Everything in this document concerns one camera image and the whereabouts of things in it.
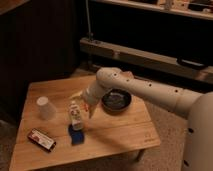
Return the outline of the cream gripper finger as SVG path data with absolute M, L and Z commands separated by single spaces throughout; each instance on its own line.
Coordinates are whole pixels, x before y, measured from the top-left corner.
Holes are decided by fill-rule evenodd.
M 89 119 L 92 118 L 94 112 L 95 112 L 96 106 L 95 105 L 89 105 Z
M 76 93 L 73 93 L 69 99 L 72 99 L 72 98 L 78 98 L 78 97 L 81 97 L 82 96 L 82 91 L 78 91 Z

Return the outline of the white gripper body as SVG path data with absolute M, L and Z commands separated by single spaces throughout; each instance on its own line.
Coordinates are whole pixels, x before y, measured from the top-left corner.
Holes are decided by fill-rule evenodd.
M 101 99 L 101 87 L 93 83 L 82 92 L 83 100 L 90 106 L 95 106 Z

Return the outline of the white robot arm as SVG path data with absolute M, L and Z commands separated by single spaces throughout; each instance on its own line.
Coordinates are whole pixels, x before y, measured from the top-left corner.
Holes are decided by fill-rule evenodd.
M 95 80 L 74 94 L 89 106 L 95 106 L 112 89 L 121 89 L 165 110 L 188 118 L 181 171 L 213 171 L 213 91 L 199 93 L 167 84 L 127 77 L 115 67 L 103 67 Z

